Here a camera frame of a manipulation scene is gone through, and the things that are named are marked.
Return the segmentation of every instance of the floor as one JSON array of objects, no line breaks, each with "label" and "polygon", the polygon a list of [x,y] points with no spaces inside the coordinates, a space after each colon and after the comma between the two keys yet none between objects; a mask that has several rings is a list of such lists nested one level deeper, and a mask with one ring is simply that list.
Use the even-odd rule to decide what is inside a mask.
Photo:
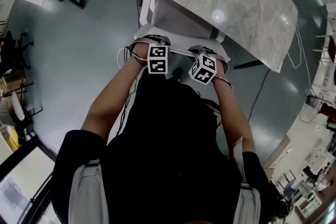
[{"label": "floor", "polygon": [[[312,81],[320,56],[311,49],[323,45],[323,40],[315,36],[325,34],[326,0],[293,1],[299,10],[298,25]],[[43,107],[44,110],[34,117],[34,128],[53,151],[58,152],[67,131],[81,127],[92,101],[119,70],[117,52],[132,41],[138,28],[137,20],[135,0],[87,0],[84,10],[56,0],[45,0],[41,7],[16,1],[8,26],[16,37],[27,30],[35,42],[28,51],[34,81],[30,92],[34,102],[30,106],[35,110]],[[232,59],[231,67],[253,59],[227,37],[223,46]],[[289,53],[298,63],[296,37]],[[247,116],[267,70],[265,66],[243,70],[231,68],[227,74]],[[193,86],[203,97],[216,101],[212,86],[203,87],[189,79],[183,83]],[[262,162],[291,127],[308,92],[303,59],[301,66],[294,69],[286,57],[281,73],[268,74],[250,119]],[[226,152],[221,128],[218,128],[217,142]]]}]

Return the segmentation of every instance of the black shirt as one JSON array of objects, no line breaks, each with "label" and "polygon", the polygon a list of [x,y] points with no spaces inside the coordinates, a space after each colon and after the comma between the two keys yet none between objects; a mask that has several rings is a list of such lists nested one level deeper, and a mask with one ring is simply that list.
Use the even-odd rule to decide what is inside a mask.
[{"label": "black shirt", "polygon": [[[100,158],[110,223],[231,223],[241,176],[216,144],[216,116],[189,86],[144,74],[123,133],[106,146],[88,131],[67,133],[52,178],[56,214],[68,222],[73,174]],[[267,177],[244,153],[248,182],[261,197],[267,223]]]}]

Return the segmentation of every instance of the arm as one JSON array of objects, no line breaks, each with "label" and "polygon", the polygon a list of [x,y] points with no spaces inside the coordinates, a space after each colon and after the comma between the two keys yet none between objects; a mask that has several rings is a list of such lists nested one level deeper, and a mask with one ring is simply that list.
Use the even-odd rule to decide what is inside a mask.
[{"label": "arm", "polygon": [[[223,64],[220,61],[217,61],[217,75],[222,78],[225,77]],[[218,78],[213,79],[213,85],[219,100],[223,129],[230,156],[233,156],[235,143],[241,137],[243,137],[243,152],[255,152],[250,125],[231,87],[225,81]]]},{"label": "arm", "polygon": [[[134,53],[146,59],[148,44],[137,43]],[[82,130],[98,134],[106,142],[109,133],[122,110],[134,80],[143,66],[132,56],[107,84],[91,105]]]}]

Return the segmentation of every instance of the cardboard box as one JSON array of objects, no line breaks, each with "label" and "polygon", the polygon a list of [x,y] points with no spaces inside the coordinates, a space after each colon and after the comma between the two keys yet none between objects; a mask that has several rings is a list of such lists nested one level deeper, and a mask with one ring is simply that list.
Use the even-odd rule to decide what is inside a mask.
[{"label": "cardboard box", "polygon": [[14,74],[3,76],[0,80],[0,87],[3,90],[3,93],[8,93],[22,87],[25,84],[25,81],[22,71],[16,71]]},{"label": "cardboard box", "polygon": [[[25,77],[22,74],[22,71],[16,71],[14,74],[8,74],[3,76],[0,79],[0,88],[3,90],[3,94],[8,93],[10,91],[13,91],[15,89],[18,89],[22,87],[26,82]],[[25,91],[25,88],[23,88],[20,91],[16,91],[17,96],[19,97],[19,100],[24,101],[24,93],[20,93],[21,91]],[[11,98],[7,101],[7,108],[9,113],[12,113],[14,111],[13,104]]]}]

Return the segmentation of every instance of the black cable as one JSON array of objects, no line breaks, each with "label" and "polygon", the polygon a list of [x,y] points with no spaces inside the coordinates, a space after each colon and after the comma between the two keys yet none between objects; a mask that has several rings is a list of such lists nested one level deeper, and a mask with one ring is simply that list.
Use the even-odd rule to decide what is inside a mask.
[{"label": "black cable", "polygon": [[140,29],[140,12],[139,12],[138,0],[136,0],[136,9],[138,10],[138,27]]},{"label": "black cable", "polygon": [[[129,47],[125,47],[124,48],[124,62],[126,63],[127,62],[127,51],[129,50]],[[137,88],[137,85],[136,85],[136,79],[135,79],[135,84],[134,84],[134,89],[132,92],[129,93],[129,95],[127,96],[126,98],[126,101],[125,101],[125,105],[124,105],[124,109],[122,111],[122,114],[121,114],[121,117],[120,117],[120,125],[119,125],[119,128],[117,130],[117,133],[115,135],[119,135],[120,132],[121,132],[121,129],[123,127],[123,124],[124,124],[124,120],[125,120],[125,117],[126,117],[126,110],[127,110],[127,107],[131,101],[131,97],[132,97],[132,94],[135,93],[136,91],[136,88]]]},{"label": "black cable", "polygon": [[220,126],[221,126],[221,124],[222,124],[222,121],[220,121],[220,122],[217,124],[217,127],[216,127],[216,129],[218,129],[218,127],[220,127]]},{"label": "black cable", "polygon": [[268,73],[269,73],[270,71],[271,71],[271,70],[268,69],[268,71],[266,72],[266,75],[265,75],[264,80],[263,80],[263,82],[262,82],[262,84],[261,84],[261,87],[260,87],[260,90],[259,90],[259,92],[258,92],[258,94],[257,94],[257,97],[256,97],[256,99],[255,99],[254,102],[253,102],[253,105],[252,105],[252,108],[251,108],[251,111],[250,111],[250,116],[248,117],[248,120],[247,120],[248,122],[250,122],[250,119],[251,119],[251,116],[252,116],[253,108],[254,108],[254,106],[255,106],[257,100],[258,100],[258,97],[259,97],[259,95],[260,95],[260,93],[261,93],[261,90],[262,90],[262,88],[263,88],[263,86],[264,86],[264,83],[265,83],[265,80],[266,80],[266,78],[267,78],[267,75],[268,75]]},{"label": "black cable", "polygon": [[312,122],[312,121],[316,118],[316,116],[319,114],[319,112],[317,112],[316,115],[315,115],[310,121],[303,121],[303,120],[301,119],[301,111],[302,111],[302,109],[301,109],[300,112],[299,112],[299,119],[300,119],[300,121],[302,121],[302,122],[304,122],[304,123],[310,123],[310,122]]}]

